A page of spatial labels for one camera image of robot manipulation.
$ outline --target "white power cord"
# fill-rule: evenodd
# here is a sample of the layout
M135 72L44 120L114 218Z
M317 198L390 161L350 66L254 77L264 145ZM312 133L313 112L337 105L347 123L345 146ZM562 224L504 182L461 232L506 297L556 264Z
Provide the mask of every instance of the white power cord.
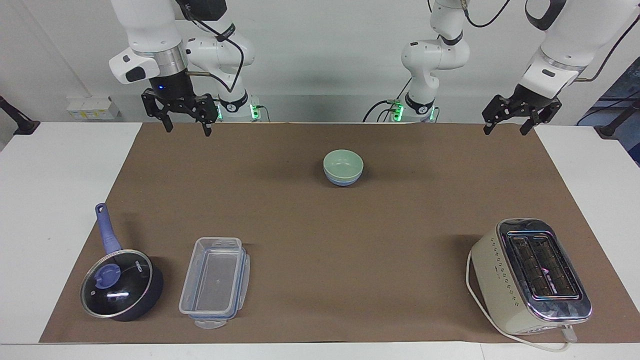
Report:
M532 342L527 341L527 340L520 339L517 336L513 336L513 335L510 335L510 334L507 334L506 332L500 330L498 325L496 325L495 322L493 322L493 320L491 319L489 314L486 312L486 310L484 309L484 307L480 303L480 300L478 300L478 297L476 296L476 293L474 293L473 289L471 288L471 285L469 285L469 267L470 267L470 265L471 265L471 251L469 252L469 256L467 257L467 289L469 290L469 292L471 293L471 296L476 301L476 304L478 304L478 307L480 308L480 310L482 310L482 314L484 314L486 319L489 320L491 325L493 325L493 327L496 330L498 330L499 333L501 333L502 335L506 336L509 339L512 339L512 340L515 340L515 341L519 341L519 342L521 342L521 343L523 343L525 345L529 345L530 347L538 348L540 350L545 350L545 351L550 351L550 352L564 352L564 351L566 351L566 349L569 348L569 346L571 345L570 341L574 340L573 338L575 338L575 335L573 335L572 339L569 338L569 337L571 337L570 333L573 333L573 327L571 327L571 326L567 326L567 327L565 327L565 329L563 329L563 335L564 335L564 338L567 339L567 342L561 348L544 347L542 345L539 345L539 344L536 344L536 343L532 343Z

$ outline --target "white table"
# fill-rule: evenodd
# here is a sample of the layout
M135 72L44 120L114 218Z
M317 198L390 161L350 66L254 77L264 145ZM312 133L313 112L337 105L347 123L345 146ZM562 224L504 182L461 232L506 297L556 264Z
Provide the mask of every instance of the white table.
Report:
M0 153L1 359L600 360L640 353L640 343L577 344L563 354L463 342L37 345L95 223L93 207L106 200L139 129L45 122L31 136L14 137ZM536 132L640 308L640 169L618 142L601 140L591 128L541 126Z

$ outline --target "clear plastic container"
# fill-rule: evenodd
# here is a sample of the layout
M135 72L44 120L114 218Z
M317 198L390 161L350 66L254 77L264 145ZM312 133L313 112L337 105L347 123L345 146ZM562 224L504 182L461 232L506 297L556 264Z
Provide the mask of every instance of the clear plastic container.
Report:
M198 239L180 296L180 312L203 329L225 325L242 309L249 269L249 255L239 239Z

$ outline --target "blue lid handle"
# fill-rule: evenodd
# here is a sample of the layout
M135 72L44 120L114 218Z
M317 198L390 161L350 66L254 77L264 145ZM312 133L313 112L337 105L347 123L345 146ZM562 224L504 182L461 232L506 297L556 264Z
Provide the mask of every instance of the blue lid handle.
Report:
M116 264L107 264L99 268L93 275L95 287L104 290L112 287L120 279L120 267Z
M107 254L122 250L122 246L118 242L113 228L111 227L111 219L107 205L103 202L95 206L95 214L98 216L98 228L100 228L100 236L102 237L102 246Z

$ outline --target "toaster slot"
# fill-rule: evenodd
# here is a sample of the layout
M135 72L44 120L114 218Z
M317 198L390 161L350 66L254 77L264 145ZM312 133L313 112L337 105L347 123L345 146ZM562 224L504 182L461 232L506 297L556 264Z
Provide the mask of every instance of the toaster slot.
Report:
M543 233L512 235L510 241L534 299L580 297L575 278L551 237Z

